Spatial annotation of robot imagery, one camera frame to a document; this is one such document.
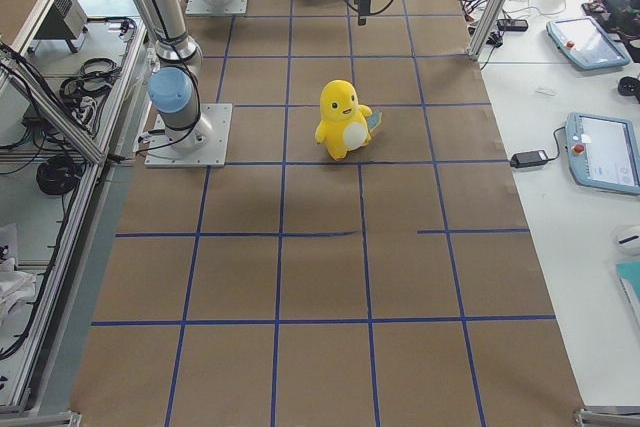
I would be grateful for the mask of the yellow plush toy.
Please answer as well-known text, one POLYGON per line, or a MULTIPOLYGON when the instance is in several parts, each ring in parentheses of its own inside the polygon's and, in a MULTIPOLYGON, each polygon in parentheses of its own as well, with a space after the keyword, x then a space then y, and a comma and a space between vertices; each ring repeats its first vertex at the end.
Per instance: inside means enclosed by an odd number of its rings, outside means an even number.
POLYGON ((324 86, 319 107, 315 141, 336 161, 367 146, 382 122, 382 112, 360 104, 354 86, 345 80, 332 80, 324 86))

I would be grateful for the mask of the black power adapter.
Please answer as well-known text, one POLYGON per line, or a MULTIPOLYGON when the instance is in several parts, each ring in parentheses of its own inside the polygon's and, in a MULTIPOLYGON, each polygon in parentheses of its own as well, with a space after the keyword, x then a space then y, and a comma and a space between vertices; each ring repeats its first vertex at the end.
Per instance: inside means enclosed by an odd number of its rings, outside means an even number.
POLYGON ((549 156, 544 150, 532 150, 514 153, 509 165, 514 169, 539 167, 550 161, 549 156))

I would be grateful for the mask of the blue teach pendant far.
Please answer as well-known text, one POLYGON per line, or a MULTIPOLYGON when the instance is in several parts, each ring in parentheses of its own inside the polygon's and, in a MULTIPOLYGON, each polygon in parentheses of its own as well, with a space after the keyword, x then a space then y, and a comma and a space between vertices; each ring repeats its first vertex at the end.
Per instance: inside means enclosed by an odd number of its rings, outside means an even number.
POLYGON ((623 67, 631 59, 591 17, 552 20, 546 32, 557 49, 582 70, 623 67))

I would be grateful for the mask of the blue teach pendant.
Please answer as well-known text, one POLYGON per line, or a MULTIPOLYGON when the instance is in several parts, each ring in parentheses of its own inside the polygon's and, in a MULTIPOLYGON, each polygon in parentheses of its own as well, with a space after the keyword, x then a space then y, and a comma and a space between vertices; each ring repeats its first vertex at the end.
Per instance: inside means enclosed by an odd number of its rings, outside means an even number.
POLYGON ((565 133, 569 171, 578 185, 639 195, 639 147, 631 121, 572 112, 565 133))
POLYGON ((557 49, 582 70, 623 67, 631 59, 591 17, 552 20, 546 32, 557 49))

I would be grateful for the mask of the blue teach pendant near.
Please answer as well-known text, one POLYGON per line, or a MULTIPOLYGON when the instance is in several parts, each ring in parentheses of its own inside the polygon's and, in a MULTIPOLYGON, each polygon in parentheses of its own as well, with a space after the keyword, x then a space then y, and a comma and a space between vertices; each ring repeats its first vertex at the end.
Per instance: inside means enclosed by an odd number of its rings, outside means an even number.
POLYGON ((569 171, 578 185, 639 195, 639 147, 631 121, 572 112, 565 133, 569 171))

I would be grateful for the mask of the grey electronics box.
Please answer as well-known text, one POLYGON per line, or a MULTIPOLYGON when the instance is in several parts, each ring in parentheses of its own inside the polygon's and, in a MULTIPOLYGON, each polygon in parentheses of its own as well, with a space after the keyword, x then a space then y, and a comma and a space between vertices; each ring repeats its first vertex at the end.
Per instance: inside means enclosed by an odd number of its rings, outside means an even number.
POLYGON ((34 39, 64 41, 71 53, 84 42, 88 16, 78 0, 54 0, 34 39))

